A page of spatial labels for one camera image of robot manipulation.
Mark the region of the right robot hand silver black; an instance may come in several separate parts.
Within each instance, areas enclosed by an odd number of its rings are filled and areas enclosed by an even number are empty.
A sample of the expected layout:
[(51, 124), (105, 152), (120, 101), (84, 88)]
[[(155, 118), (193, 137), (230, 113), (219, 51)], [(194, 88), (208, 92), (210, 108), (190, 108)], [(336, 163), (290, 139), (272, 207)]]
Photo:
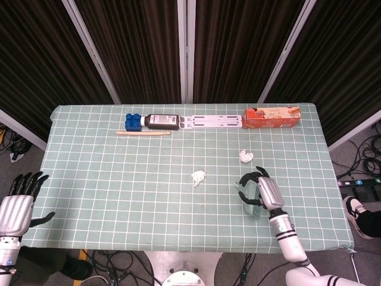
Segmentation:
[(281, 209), (284, 200), (277, 183), (263, 167), (243, 175), (238, 184), (238, 194), (247, 206), (263, 207), (268, 212)]

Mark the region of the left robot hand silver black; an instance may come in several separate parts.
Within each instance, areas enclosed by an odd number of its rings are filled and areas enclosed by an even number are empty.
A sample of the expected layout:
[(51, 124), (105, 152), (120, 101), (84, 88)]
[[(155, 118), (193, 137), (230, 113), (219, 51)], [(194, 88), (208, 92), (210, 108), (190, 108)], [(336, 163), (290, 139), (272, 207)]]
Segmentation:
[(30, 228), (49, 222), (55, 212), (32, 218), (36, 199), (43, 183), (49, 178), (43, 172), (18, 175), (1, 203), (1, 236), (21, 238)]

